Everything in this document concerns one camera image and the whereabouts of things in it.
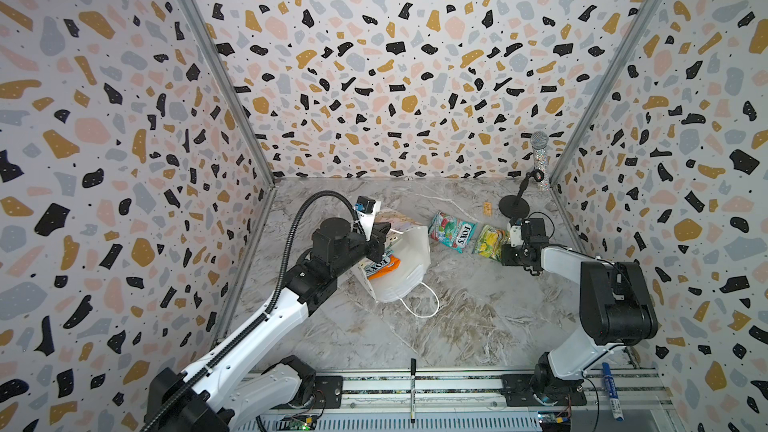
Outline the teal mint blossom candy bag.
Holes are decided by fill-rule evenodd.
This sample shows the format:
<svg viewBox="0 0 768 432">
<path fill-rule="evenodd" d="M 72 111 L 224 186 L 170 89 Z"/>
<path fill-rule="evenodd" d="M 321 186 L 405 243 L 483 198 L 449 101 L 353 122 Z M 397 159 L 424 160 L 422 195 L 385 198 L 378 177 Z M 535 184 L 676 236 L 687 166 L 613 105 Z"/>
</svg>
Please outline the teal mint blossom candy bag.
<svg viewBox="0 0 768 432">
<path fill-rule="evenodd" d="M 476 224 L 445 212 L 437 212 L 428 228 L 428 236 L 459 253 L 468 246 Z"/>
</svg>

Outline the silver glitter microphone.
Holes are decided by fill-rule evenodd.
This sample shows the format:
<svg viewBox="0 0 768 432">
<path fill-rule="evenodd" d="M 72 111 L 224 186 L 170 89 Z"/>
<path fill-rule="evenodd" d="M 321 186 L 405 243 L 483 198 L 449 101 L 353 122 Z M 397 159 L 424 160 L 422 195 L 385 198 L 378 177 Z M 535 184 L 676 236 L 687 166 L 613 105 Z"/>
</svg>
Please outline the silver glitter microphone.
<svg viewBox="0 0 768 432">
<path fill-rule="evenodd" d="M 535 180 L 540 191 L 548 191 L 550 188 L 548 178 L 548 142 L 548 135 L 541 130 L 534 132 L 530 138 L 534 159 Z"/>
</svg>

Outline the green yellow candy bag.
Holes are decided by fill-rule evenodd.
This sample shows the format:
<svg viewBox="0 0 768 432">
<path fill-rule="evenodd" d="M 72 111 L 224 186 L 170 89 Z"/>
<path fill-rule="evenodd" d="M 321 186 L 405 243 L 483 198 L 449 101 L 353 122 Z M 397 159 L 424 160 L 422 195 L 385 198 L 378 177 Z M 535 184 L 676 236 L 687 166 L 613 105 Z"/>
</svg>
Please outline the green yellow candy bag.
<svg viewBox="0 0 768 432">
<path fill-rule="evenodd" d="M 485 224 L 477 237 L 473 253 L 500 262 L 502 247 L 508 243 L 509 234 L 506 230 Z"/>
</svg>

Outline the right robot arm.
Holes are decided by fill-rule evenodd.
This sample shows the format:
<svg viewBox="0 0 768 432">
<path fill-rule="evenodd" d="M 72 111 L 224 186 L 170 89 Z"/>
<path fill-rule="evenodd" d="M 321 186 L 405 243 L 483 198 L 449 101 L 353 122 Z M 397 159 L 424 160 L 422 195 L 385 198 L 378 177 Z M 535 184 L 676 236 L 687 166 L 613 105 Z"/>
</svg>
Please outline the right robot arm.
<svg viewBox="0 0 768 432">
<path fill-rule="evenodd" d="M 578 289 L 579 325 L 557 348 L 542 354 L 528 389 L 543 404 L 558 404 L 572 395 L 585 373 L 622 347 L 655 337 L 659 329 L 641 267 L 611 262 L 552 243 L 539 217 L 510 222 L 509 242 L 501 248 L 505 266 L 533 276 L 559 275 Z"/>
</svg>

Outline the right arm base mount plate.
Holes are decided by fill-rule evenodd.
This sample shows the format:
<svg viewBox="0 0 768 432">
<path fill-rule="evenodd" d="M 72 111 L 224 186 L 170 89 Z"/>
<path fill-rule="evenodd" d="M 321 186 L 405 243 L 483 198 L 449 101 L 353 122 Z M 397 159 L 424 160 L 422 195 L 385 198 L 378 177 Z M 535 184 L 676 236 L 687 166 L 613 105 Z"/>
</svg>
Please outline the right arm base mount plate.
<svg viewBox="0 0 768 432">
<path fill-rule="evenodd" d="M 504 374 L 501 395 L 508 407 L 585 406 L 582 380 L 562 380 L 534 374 Z"/>
</svg>

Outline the white cartoon paper bag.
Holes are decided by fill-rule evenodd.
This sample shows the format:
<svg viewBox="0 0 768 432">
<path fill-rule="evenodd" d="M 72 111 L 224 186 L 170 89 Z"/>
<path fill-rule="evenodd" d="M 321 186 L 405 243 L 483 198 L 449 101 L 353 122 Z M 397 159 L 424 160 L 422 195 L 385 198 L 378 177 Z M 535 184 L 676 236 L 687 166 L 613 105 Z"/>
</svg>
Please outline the white cartoon paper bag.
<svg viewBox="0 0 768 432">
<path fill-rule="evenodd" d="M 376 220 L 391 223 L 385 252 L 391 251 L 398 256 L 401 265 L 386 276 L 368 281 L 354 270 L 358 262 L 352 268 L 352 275 L 376 302 L 400 302 L 416 318 L 434 317 L 440 310 L 440 300 L 435 291 L 424 282 L 424 276 L 431 264 L 428 228 L 416 219 L 392 209 L 383 209 L 376 216 Z M 426 315 L 417 314 L 405 302 L 406 297 L 419 286 L 431 293 L 435 302 L 435 310 Z"/>
</svg>

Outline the green tea candy bag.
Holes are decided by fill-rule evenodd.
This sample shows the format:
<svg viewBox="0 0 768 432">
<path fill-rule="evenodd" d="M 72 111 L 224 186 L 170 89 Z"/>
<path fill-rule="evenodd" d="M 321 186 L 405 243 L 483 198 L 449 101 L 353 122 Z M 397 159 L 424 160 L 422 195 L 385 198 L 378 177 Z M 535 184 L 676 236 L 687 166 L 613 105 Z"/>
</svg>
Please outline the green tea candy bag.
<svg viewBox="0 0 768 432">
<path fill-rule="evenodd" d="M 373 281 L 386 276 L 401 265 L 401 259 L 391 251 L 386 251 L 380 261 L 373 262 L 370 259 L 361 260 L 354 268 L 364 279 Z"/>
</svg>

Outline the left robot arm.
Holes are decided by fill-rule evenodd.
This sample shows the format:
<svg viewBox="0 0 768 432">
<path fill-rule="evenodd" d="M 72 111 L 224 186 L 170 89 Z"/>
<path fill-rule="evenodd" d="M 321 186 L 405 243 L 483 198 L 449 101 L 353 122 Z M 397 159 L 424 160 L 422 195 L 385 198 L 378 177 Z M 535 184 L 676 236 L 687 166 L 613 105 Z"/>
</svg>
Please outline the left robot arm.
<svg viewBox="0 0 768 432">
<path fill-rule="evenodd" d="M 277 406 L 313 406 L 316 372 L 296 356 L 254 379 L 247 376 L 335 293 L 342 274 L 363 259 L 382 260 L 390 229 L 388 222 L 375 222 L 369 233 L 359 233 L 342 218 L 324 220 L 307 254 L 250 319 L 183 371 L 158 373 L 150 384 L 144 430 L 230 431 Z"/>
</svg>

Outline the black microphone stand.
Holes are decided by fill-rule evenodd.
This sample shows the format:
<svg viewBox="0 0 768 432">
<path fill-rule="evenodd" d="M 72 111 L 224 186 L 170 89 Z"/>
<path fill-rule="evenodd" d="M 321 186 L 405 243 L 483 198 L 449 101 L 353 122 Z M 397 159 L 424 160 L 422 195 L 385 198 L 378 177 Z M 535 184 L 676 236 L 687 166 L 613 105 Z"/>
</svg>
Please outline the black microphone stand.
<svg viewBox="0 0 768 432">
<path fill-rule="evenodd" d="M 522 179 L 518 192 L 515 195 L 506 195 L 499 201 L 498 208 L 501 214 L 512 222 L 526 218 L 530 213 L 530 205 L 524 199 L 524 194 L 532 180 L 540 183 L 544 178 L 545 173 L 540 169 L 530 170 Z"/>
</svg>

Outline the black marker pen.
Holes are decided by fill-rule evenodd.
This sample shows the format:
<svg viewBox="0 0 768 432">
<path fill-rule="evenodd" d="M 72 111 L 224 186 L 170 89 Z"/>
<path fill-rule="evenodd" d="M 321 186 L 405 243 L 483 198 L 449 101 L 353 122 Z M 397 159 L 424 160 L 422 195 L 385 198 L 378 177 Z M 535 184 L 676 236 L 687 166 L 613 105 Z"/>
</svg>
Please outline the black marker pen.
<svg viewBox="0 0 768 432">
<path fill-rule="evenodd" d="M 410 402 L 409 402 L 409 420 L 410 425 L 415 426 L 417 419 L 417 359 L 411 358 L 410 360 Z"/>
</svg>

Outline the blue marker pen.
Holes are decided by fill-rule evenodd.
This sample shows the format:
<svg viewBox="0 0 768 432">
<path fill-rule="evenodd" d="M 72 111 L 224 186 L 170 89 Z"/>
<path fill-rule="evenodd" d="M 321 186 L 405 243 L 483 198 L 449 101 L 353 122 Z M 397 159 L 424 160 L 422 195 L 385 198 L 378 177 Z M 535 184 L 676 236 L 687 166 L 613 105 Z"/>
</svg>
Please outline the blue marker pen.
<svg viewBox="0 0 768 432">
<path fill-rule="evenodd" d="M 612 374 L 612 369 L 607 362 L 602 363 L 603 384 L 608 395 L 609 407 L 613 418 L 617 422 L 624 421 L 623 410 L 618 396 L 618 389 Z"/>
</svg>

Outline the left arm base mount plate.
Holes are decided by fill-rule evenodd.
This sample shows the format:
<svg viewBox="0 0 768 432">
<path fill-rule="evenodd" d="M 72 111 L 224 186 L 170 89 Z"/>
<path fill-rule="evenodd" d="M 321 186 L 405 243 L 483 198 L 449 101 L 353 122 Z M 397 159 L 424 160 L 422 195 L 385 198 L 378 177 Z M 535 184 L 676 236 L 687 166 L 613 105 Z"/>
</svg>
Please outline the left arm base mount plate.
<svg viewBox="0 0 768 432">
<path fill-rule="evenodd" d="M 302 381 L 295 399 L 297 407 L 305 409 L 339 409 L 344 391 L 342 375 L 316 375 Z"/>
</svg>

